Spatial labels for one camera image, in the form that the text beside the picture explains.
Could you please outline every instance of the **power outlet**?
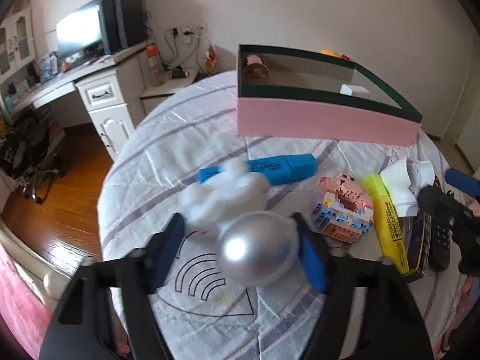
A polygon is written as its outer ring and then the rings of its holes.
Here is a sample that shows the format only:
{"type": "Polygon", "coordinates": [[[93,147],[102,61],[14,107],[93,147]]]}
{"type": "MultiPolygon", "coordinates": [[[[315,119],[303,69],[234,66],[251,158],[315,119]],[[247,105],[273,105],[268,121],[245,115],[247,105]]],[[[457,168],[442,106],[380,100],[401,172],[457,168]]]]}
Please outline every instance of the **power outlet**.
{"type": "Polygon", "coordinates": [[[190,44],[191,43],[191,35],[185,35],[186,32],[190,32],[190,27],[183,27],[182,28],[183,42],[185,44],[190,44]]]}

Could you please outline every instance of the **office chair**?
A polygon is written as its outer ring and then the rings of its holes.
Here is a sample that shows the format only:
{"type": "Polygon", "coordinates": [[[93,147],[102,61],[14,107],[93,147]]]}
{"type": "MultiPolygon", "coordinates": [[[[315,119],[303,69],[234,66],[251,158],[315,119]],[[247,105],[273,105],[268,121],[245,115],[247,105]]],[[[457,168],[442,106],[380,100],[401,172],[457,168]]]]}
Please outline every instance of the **office chair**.
{"type": "Polygon", "coordinates": [[[64,176],[57,154],[52,155],[55,167],[45,166],[50,145],[49,122],[39,122],[37,114],[28,110],[13,127],[0,127],[0,135],[0,169],[23,187],[25,199],[42,204],[46,197],[37,195],[40,185],[47,178],[51,183],[55,175],[64,176]]]}

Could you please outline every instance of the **pink box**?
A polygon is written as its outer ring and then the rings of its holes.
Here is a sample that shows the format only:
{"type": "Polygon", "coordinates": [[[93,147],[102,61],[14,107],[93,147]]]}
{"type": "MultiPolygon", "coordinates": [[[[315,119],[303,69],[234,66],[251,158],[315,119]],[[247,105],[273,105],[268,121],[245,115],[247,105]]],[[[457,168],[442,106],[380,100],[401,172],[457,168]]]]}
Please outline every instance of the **pink box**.
{"type": "Polygon", "coordinates": [[[411,145],[422,115],[359,64],[328,55],[241,45],[238,52],[238,135],[355,140],[411,145]],[[260,57],[268,77],[243,74],[246,57],[260,57]],[[366,89],[369,99],[340,93],[366,89]]]}

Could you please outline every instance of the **black remote control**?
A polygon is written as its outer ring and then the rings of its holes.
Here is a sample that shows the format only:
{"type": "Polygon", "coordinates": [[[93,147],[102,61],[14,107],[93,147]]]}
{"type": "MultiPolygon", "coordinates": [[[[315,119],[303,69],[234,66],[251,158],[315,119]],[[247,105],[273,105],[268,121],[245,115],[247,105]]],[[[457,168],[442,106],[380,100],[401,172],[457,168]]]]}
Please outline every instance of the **black remote control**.
{"type": "Polygon", "coordinates": [[[428,263],[435,271],[444,271],[450,264],[450,231],[433,220],[428,263]]]}

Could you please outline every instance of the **red cap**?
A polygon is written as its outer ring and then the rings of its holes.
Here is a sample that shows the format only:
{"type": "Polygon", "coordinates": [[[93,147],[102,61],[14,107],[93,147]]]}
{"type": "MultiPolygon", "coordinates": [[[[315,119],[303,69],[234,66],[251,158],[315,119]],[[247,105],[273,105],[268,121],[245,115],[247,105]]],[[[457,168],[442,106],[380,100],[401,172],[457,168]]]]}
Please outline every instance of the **red cap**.
{"type": "Polygon", "coordinates": [[[159,54],[160,54],[160,52],[158,51],[158,47],[157,47],[156,44],[151,44],[151,45],[147,46],[147,56],[149,58],[155,57],[159,54]]]}

